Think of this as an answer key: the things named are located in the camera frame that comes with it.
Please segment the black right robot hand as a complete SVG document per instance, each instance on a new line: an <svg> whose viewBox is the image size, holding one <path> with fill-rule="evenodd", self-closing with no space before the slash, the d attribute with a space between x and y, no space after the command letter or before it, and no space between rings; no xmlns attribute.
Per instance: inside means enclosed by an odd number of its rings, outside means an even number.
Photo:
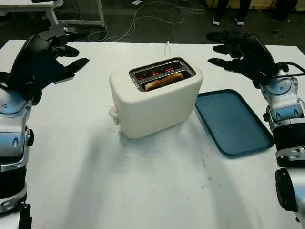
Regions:
<svg viewBox="0 0 305 229"><path fill-rule="evenodd" d="M213 47L216 53L232 57L230 61L219 58L208 60L218 67L242 74L258 85L267 85L279 73L270 52L253 34L222 31L208 33L206 38L218 43Z"/></svg>

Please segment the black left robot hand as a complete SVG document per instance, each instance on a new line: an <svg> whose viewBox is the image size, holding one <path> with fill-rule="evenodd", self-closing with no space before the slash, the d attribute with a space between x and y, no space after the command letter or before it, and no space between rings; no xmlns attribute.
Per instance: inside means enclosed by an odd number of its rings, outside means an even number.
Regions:
<svg viewBox="0 0 305 229"><path fill-rule="evenodd" d="M90 60L80 58L64 66L58 57L77 57L79 51L68 45L75 41L74 27L59 24L30 36L19 51L11 74L19 83L61 83L69 80Z"/></svg>

